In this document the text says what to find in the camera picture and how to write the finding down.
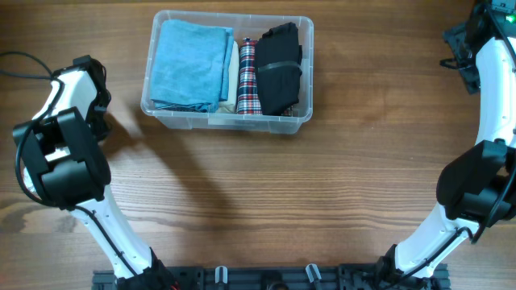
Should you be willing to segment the cream cloth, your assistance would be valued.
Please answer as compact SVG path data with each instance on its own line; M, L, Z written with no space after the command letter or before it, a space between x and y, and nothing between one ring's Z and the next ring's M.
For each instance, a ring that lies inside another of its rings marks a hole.
M237 104L237 90L239 84L239 46L233 43L231 59L229 63L229 81L227 100L221 101L218 105L218 113L233 114Z

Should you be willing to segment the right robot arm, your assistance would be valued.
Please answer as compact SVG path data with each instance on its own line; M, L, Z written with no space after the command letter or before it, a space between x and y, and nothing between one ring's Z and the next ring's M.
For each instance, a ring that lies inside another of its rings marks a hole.
M377 289L431 289L443 260L464 240L515 216L515 3L475 2L468 20L443 33L453 53L441 60L481 96L475 145L441 172L437 203L406 240L367 276Z

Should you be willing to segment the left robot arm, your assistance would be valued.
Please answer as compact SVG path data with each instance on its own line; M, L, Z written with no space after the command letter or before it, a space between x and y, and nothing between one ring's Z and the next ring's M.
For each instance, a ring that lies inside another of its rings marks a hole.
M110 260L117 289L178 289L173 273L129 225L114 200L99 142L111 95L106 68L89 55L48 70L52 91L32 120L13 129L15 175L34 202L70 213Z

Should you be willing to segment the red plaid shirt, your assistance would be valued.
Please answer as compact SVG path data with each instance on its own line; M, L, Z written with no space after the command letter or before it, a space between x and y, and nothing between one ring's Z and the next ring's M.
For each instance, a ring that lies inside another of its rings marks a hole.
M246 115L263 115L258 94L255 60L257 40L243 39L239 49L239 84L235 112Z

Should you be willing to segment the black garment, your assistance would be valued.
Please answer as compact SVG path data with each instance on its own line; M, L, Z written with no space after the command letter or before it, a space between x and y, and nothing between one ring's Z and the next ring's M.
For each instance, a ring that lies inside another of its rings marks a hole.
M258 98L263 115L283 115L299 103L302 45L298 27L285 23L270 28L255 46Z

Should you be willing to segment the clear plastic storage bin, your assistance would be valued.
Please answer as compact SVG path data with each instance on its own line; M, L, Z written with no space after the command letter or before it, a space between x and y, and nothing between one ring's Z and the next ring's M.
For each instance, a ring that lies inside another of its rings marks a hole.
M152 69L161 26L163 22L170 19L179 19L205 26L231 27L234 30L235 39L239 42L245 38L259 39L272 27L284 23L295 23L298 27L299 42L302 45L302 75L299 103L293 106L293 115L291 117L274 117L158 110L151 100ZM183 10L161 10L154 16L140 108L146 115L157 118L169 129L264 131L271 134L293 135L313 115L313 94L314 24L306 16L224 14Z

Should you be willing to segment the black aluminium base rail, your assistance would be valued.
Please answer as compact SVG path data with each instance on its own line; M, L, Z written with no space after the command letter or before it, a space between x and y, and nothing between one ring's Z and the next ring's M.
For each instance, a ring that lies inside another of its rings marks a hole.
M267 282L274 278L281 280L288 289L382 289L389 286L389 282L380 282L375 287L373 274L374 264L341 264L338 267L319 267L321 279L310 282L306 267L270 267L270 268L229 268L227 283L215 282L215 268L203 267L168 267L178 280L179 288L186 290L201 289L265 289ZM431 278L419 280L421 289L450 290L452 289L447 264L440 264ZM116 289L112 271L94 271L92 290Z

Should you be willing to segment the blue denim cloth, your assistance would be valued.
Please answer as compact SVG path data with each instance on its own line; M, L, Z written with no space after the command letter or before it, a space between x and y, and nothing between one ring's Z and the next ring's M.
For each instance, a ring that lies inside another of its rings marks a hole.
M234 35L229 27L162 23L150 99L158 110L214 113L228 98Z

